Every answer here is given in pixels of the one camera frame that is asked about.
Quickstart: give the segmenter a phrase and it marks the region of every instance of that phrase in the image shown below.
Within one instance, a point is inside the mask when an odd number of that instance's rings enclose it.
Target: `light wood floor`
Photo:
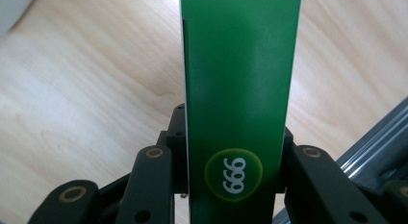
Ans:
[[[182,60],[178,0],[35,0],[0,37],[0,220],[27,222],[68,181],[128,173],[185,101]],[[408,0],[303,0],[296,143],[336,159],[407,95]]]

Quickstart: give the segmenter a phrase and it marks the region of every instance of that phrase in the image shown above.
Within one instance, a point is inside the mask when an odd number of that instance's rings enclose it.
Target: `screw hole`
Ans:
[[[408,198],[408,187],[402,187],[399,189],[399,191],[402,193],[402,195]]]
[[[349,215],[354,221],[357,221],[360,223],[367,223],[369,221],[369,219],[360,212],[350,212]]]
[[[163,153],[164,153],[163,150],[159,148],[152,148],[146,152],[146,156],[151,159],[155,159],[155,158],[159,158]]]
[[[303,148],[302,149],[303,154],[305,154],[306,156],[312,157],[312,158],[319,158],[321,156],[321,153],[319,150],[314,149],[314,148]]]
[[[60,194],[59,200],[63,203],[72,203],[84,197],[86,193],[87,189],[83,186],[69,187]]]
[[[135,221],[136,223],[146,223],[151,217],[151,214],[149,211],[141,211],[136,213],[135,215]]]

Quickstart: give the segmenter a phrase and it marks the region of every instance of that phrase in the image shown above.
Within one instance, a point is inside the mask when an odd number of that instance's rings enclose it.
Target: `green cardboard box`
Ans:
[[[270,223],[301,0],[181,0],[192,224]]]

